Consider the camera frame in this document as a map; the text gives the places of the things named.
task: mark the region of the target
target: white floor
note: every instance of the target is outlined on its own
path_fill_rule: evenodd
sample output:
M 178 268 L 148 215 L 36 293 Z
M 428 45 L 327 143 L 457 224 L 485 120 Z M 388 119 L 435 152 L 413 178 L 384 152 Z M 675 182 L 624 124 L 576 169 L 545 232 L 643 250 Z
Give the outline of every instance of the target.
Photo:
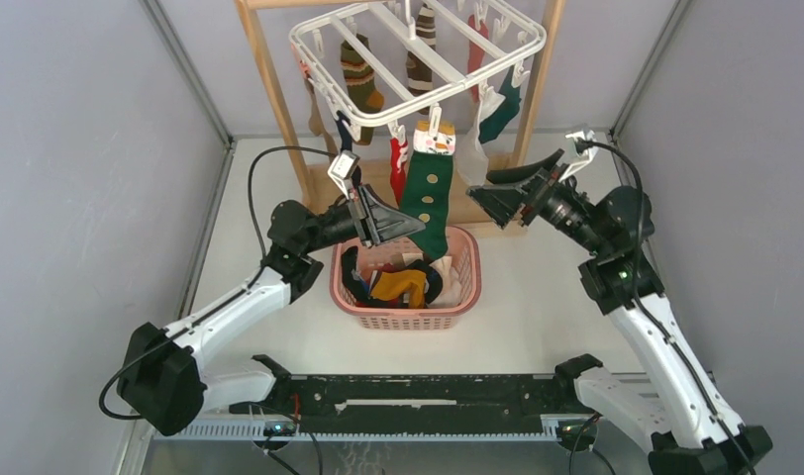
M 488 148 L 506 151 L 512 140 L 513 136 L 505 136 Z M 301 143 L 323 148 L 316 140 Z M 257 266 L 259 249 L 248 211 L 247 175 L 260 151 L 281 144 L 278 139 L 239 141 L 195 310 L 238 285 Z M 528 161 L 563 145 L 562 134 L 536 134 Z M 363 158 L 387 156 L 387 142 L 376 137 L 373 146 L 355 152 Z M 254 177 L 264 233 L 275 204 L 300 198 L 287 154 L 274 154 L 266 160 Z M 612 159 L 605 152 L 577 178 L 579 189 L 595 202 L 619 184 Z M 327 249 L 314 255 L 327 264 L 315 287 L 294 305 L 237 338 L 222 352 L 216 366 L 248 363 L 252 355 L 266 353 L 298 374 L 552 373 L 568 358 L 591 352 L 613 372 L 643 372 L 624 339 L 582 289 L 577 266 L 588 258 L 582 248 L 542 221 L 534 223 L 523 237 L 493 237 L 478 243 L 481 297 L 453 329 L 363 329 L 332 302 L 331 253 Z

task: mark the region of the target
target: pink laundry basket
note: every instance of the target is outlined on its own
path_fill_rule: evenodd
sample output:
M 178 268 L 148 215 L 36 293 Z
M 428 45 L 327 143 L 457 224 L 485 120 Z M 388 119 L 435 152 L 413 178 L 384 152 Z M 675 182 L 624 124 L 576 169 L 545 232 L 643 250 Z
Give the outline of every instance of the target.
M 478 244 L 470 233 L 461 228 L 446 228 L 449 241 L 448 255 L 452 268 L 460 276 L 460 303 L 445 309 L 372 309 L 356 307 L 355 298 L 344 286 L 341 255 L 353 245 L 358 246 L 357 268 L 361 273 L 371 272 L 390 262 L 394 254 L 422 252 L 410 239 L 404 237 L 372 248 L 361 245 L 358 238 L 338 244 L 333 249 L 332 272 L 329 290 L 332 300 L 344 312 L 354 315 L 366 329 L 373 330 L 443 330 L 457 323 L 460 315 L 472 308 L 480 297 L 480 256 Z

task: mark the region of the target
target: brown striped sock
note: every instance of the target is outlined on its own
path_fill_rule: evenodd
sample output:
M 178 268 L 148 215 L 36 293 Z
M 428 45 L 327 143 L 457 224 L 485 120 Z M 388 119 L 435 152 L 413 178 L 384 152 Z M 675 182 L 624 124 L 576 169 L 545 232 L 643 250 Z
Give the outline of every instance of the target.
M 370 43 L 364 35 L 357 35 L 367 48 Z M 341 68 L 344 70 L 344 81 L 352 102 L 367 114 L 375 114 L 384 107 L 384 96 L 375 88 L 373 68 L 353 49 L 349 43 L 341 44 Z M 373 129 L 362 127 L 359 145 L 369 145 L 373 140 Z
M 434 10 L 423 5 L 417 15 L 417 36 L 432 49 L 437 49 L 437 30 L 434 24 Z M 434 89 L 434 72 L 412 52 L 408 51 L 405 62 L 408 69 L 408 90 L 414 96 L 420 96 Z M 429 108 L 420 109 L 420 114 L 428 114 Z

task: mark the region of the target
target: white wall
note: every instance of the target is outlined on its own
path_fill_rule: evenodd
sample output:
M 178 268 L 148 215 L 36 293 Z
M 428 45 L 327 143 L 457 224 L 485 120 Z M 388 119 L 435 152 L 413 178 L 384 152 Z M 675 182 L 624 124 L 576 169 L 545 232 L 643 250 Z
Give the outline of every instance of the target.
M 543 1 L 510 0 L 510 3 L 537 21 L 543 16 Z M 567 0 L 537 127 L 568 128 L 580 123 L 611 127 L 673 3 L 673 0 Z M 231 133 L 277 134 L 233 2 L 163 0 L 163 4 Z M 456 2 L 444 0 L 444 4 L 456 10 Z M 466 2 L 466 17 L 472 4 Z M 259 13 L 298 132 L 308 130 L 309 106 L 287 35 L 296 24 L 333 9 L 306 7 Z M 494 18 L 490 12 L 487 23 L 490 29 Z M 450 35 L 442 26 L 438 24 L 438 51 L 458 70 L 465 71 L 468 41 L 460 34 Z M 367 22 L 359 24 L 359 31 L 368 35 L 373 50 L 379 57 L 387 58 L 397 77 L 405 79 L 405 51 L 398 42 L 383 42 L 380 30 Z M 334 34 L 325 35 L 325 64 L 341 79 L 340 40 Z M 500 83 L 500 76 L 492 82 L 496 87 Z M 379 88 L 392 94 L 383 85 Z M 461 129 L 468 128 L 471 114 L 468 95 L 447 101 L 443 106 L 448 119 Z M 324 104 L 321 108 L 329 116 Z M 331 119 L 326 119 L 328 130 L 331 127 L 333 131 Z M 509 127 L 518 127 L 518 119 Z
M 221 149 L 138 2 L 0 2 L 0 474 L 110 471 L 97 395 L 176 316 Z
M 679 320 L 723 394 L 804 473 L 804 2 L 694 2 L 622 144 Z

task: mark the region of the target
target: wooden stand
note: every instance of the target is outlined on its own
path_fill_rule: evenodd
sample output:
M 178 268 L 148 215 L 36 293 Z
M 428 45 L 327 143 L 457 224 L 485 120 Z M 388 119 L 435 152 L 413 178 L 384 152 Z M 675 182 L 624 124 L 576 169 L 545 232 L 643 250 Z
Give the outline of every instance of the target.
M 299 145 L 299 141 L 294 131 L 291 115 L 288 113 L 288 107 L 285 104 L 285 98 L 282 95 L 282 87 L 276 75 L 276 68 L 271 59 L 267 40 L 262 32 L 262 26 L 255 10 L 351 4 L 366 1 L 375 0 L 235 0 L 236 8 L 239 10 L 239 18 L 242 21 L 245 34 L 248 36 L 248 43 L 251 46 L 256 68 L 259 70 L 259 76 L 265 86 L 265 92 L 271 103 L 276 123 L 279 126 L 285 144 Z M 534 124 L 539 113 L 539 107 L 542 104 L 542 91 L 551 66 L 553 45 L 556 41 L 556 34 L 559 31 L 559 20 L 562 17 L 564 7 L 565 0 L 548 0 L 546 3 L 542 26 L 548 32 L 548 39 L 545 47 L 534 56 L 533 68 L 528 78 L 528 91 L 522 106 L 519 133 L 516 136 L 513 152 L 490 157 L 490 169 L 513 167 L 525 162 Z M 289 150 L 288 154 L 291 158 L 294 172 L 297 175 L 297 181 L 300 182 L 300 188 L 303 190 L 303 204 L 315 213 L 325 211 L 341 194 L 341 191 L 332 180 L 327 177 L 327 165 L 306 165 L 303 153 L 299 150 Z M 363 161 L 361 163 L 361 173 L 363 182 L 369 183 L 385 202 L 395 202 L 388 183 L 388 176 L 390 175 L 389 159 Z M 520 234 L 523 231 L 523 229 L 515 225 L 509 226 L 506 232 L 498 230 L 489 217 L 466 196 L 465 184 L 457 174 L 454 175 L 452 180 L 449 224 L 463 227 L 472 232 L 477 238 L 509 236 Z

